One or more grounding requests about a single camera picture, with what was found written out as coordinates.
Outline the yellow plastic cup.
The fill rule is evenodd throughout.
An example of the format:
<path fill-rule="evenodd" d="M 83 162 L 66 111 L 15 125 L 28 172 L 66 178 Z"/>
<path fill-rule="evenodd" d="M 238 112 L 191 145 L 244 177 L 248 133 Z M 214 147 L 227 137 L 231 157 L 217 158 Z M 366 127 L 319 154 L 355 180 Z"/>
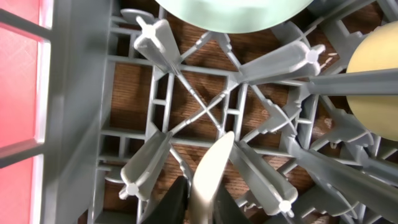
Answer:
<path fill-rule="evenodd" d="M 371 72 L 369 93 L 381 81 L 381 70 L 397 68 L 397 22 L 377 27 L 358 45 L 349 61 L 348 73 Z M 396 95 L 348 95 L 350 110 L 365 128 L 382 138 L 397 141 Z"/>

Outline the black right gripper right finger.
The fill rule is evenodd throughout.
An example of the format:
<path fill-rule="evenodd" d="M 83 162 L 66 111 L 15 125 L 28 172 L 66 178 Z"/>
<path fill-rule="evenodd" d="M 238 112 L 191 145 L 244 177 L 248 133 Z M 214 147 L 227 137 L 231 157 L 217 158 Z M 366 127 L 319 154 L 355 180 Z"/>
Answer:
<path fill-rule="evenodd" d="M 223 184 L 218 188 L 213 208 L 214 224 L 251 224 Z"/>

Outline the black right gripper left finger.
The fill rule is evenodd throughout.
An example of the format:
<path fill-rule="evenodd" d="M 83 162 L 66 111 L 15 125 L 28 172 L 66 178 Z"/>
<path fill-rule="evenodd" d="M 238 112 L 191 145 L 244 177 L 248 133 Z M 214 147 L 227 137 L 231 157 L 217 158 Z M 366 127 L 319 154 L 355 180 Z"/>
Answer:
<path fill-rule="evenodd" d="M 188 204 L 188 180 L 178 176 L 159 204 L 142 224 L 184 224 Z"/>

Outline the white plastic spoon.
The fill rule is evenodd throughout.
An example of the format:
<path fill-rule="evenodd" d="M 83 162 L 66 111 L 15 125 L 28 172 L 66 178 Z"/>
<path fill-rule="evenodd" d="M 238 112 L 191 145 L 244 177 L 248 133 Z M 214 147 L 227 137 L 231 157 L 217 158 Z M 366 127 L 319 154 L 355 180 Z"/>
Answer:
<path fill-rule="evenodd" d="M 213 204 L 234 144 L 234 132 L 219 138 L 205 153 L 192 179 L 188 203 L 192 224 L 211 223 Z"/>

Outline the mint green bowl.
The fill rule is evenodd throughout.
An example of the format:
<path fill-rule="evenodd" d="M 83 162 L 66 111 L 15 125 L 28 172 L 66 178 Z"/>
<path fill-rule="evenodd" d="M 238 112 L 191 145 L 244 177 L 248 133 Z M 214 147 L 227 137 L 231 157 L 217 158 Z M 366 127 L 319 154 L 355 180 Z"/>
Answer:
<path fill-rule="evenodd" d="M 213 32 L 244 34 L 283 23 L 313 0 L 157 0 L 175 17 Z"/>

